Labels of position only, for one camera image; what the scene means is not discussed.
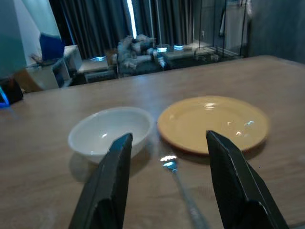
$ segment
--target black device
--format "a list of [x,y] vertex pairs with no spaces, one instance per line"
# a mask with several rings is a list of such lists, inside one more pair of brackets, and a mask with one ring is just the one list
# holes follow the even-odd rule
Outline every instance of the black device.
[[0,107],[9,106],[23,98],[19,84],[13,78],[0,81]]
[[214,192],[225,229],[288,229],[266,184],[227,138],[207,131]]
[[113,142],[85,184],[69,229],[123,227],[129,181],[132,135]]
[[[214,192],[225,229],[288,229],[267,186],[227,138],[206,132]],[[114,141],[85,184],[69,229],[121,229],[132,135]]]

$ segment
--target blue object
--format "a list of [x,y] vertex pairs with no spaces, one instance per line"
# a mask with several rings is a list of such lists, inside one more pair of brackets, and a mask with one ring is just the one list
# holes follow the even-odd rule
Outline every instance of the blue object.
[[53,37],[42,33],[39,42],[43,61],[58,59],[63,56],[65,45],[60,37]]
[[0,97],[2,98],[1,100],[3,100],[3,103],[0,103],[0,108],[1,107],[8,107],[10,106],[9,100],[6,97],[6,94],[4,93],[4,91],[2,90],[1,86],[0,86]]

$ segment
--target blue light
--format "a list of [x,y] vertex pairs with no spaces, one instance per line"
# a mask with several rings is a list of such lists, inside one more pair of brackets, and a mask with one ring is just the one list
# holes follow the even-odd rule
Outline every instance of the blue light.
[[4,103],[0,103],[0,107],[8,107],[8,106],[10,106],[9,100],[6,97],[6,94],[2,90],[1,86],[0,86],[0,95],[2,96],[2,98],[4,100]]
[[104,61],[105,60],[105,56],[103,56],[103,57],[94,57],[91,60],[92,61]]
[[173,49],[175,50],[183,50],[184,46],[183,45],[174,45]]
[[173,165],[173,162],[172,161],[170,161],[170,162],[167,162],[167,163],[165,163],[163,166],[172,166]]
[[167,48],[157,48],[157,51],[158,52],[166,52],[167,51]]

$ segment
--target bowl rim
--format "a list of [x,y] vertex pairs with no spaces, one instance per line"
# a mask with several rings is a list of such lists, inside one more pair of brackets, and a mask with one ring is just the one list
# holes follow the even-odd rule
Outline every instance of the bowl rim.
[[95,118],[98,115],[102,115],[102,114],[106,114],[106,113],[110,113],[110,112],[121,112],[121,111],[132,111],[138,114],[143,115],[148,123],[149,123],[149,127],[148,130],[146,131],[146,133],[143,135],[143,137],[139,138],[137,141],[132,141],[132,146],[135,146],[137,144],[139,144],[141,141],[143,141],[144,139],[146,139],[148,137],[148,135],[152,132],[153,130],[153,117],[152,115],[141,109],[138,107],[132,107],[132,106],[118,106],[118,107],[113,107],[113,108],[109,108],[109,109],[105,109],[105,110],[101,110],[99,112],[96,112],[94,114],[91,114],[90,116],[82,119],[81,121],[79,121],[70,131],[69,136],[68,136],[68,144],[69,147],[71,149],[73,149],[75,152],[83,154],[85,156],[102,156],[105,155],[109,149],[105,149],[105,152],[96,152],[96,151],[82,151],[77,149],[77,147],[73,144],[72,142],[72,136],[75,134],[75,132],[86,122],[92,120],[93,118]]

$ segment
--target plate rim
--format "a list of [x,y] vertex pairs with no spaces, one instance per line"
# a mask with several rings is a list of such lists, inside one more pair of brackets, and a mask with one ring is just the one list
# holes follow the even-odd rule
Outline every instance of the plate rim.
[[195,149],[190,149],[188,147],[184,147],[183,145],[176,144],[174,141],[170,140],[163,133],[163,131],[160,128],[160,119],[161,119],[161,117],[164,115],[164,113],[168,109],[170,109],[174,105],[177,105],[177,104],[182,103],[182,102],[186,102],[188,100],[207,99],[207,98],[227,99],[227,100],[231,100],[231,101],[234,101],[234,102],[237,102],[237,103],[240,103],[240,104],[244,104],[246,106],[249,106],[249,107],[253,108],[255,111],[257,111],[257,113],[259,113],[265,119],[265,121],[266,121],[266,134],[264,135],[264,137],[258,143],[254,144],[253,146],[247,147],[247,148],[244,148],[244,149],[240,149],[243,153],[248,152],[251,149],[260,146],[261,144],[263,144],[267,140],[267,137],[269,136],[269,133],[270,133],[270,121],[269,121],[268,116],[260,108],[254,106],[254,105],[252,105],[250,103],[247,103],[247,102],[245,102],[243,100],[239,100],[239,99],[235,99],[235,98],[231,98],[231,97],[226,97],[226,96],[217,96],[217,95],[215,95],[215,96],[214,95],[207,95],[207,96],[198,96],[198,97],[186,98],[186,99],[182,99],[180,101],[177,101],[177,102],[169,105],[168,107],[166,107],[162,111],[162,113],[159,115],[158,121],[157,121],[157,128],[158,128],[158,132],[160,133],[161,138],[164,139],[166,142],[168,142],[170,145],[174,146],[175,148],[183,150],[185,153],[196,154],[196,155],[200,155],[200,156],[209,156],[209,152],[204,152],[204,151],[199,151],[199,150],[195,150]]

